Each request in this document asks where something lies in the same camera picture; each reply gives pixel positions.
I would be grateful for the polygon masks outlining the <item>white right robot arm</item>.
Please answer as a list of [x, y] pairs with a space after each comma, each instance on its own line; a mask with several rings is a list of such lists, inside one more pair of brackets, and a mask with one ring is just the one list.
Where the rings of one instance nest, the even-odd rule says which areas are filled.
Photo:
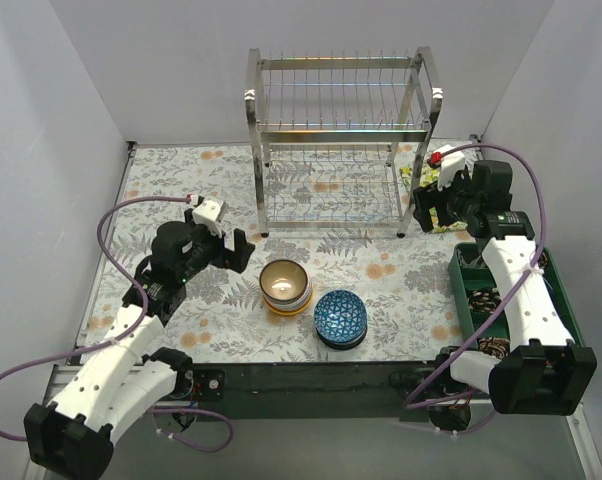
[[551, 299], [537, 265], [532, 224], [511, 208], [511, 166], [483, 160], [468, 169], [456, 160], [439, 168], [436, 182], [415, 191], [414, 215], [424, 231], [433, 227], [432, 211], [443, 225], [466, 224], [495, 281], [510, 352], [497, 359], [459, 350], [434, 371], [435, 389], [452, 398], [472, 387], [488, 394], [502, 414], [572, 414], [597, 360], [592, 348], [575, 343]]

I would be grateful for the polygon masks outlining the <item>blue patterned bowl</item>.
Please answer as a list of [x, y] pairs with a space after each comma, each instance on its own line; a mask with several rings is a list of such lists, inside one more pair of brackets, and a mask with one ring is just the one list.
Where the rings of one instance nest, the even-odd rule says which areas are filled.
[[347, 290], [333, 290], [319, 299], [314, 308], [315, 327], [330, 340], [348, 341], [367, 328], [363, 300]]

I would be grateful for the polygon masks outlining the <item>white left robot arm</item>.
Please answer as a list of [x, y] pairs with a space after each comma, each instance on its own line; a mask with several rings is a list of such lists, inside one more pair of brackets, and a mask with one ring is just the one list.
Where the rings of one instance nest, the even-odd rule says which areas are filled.
[[47, 405], [34, 404], [24, 427], [33, 462], [65, 479], [98, 479], [120, 437], [154, 404], [181, 400], [195, 385], [184, 352], [148, 345], [186, 298], [186, 285], [209, 266], [245, 271], [254, 244], [233, 232], [233, 248], [214, 214], [188, 209], [157, 228], [151, 252], [137, 266], [103, 348], [90, 355]]

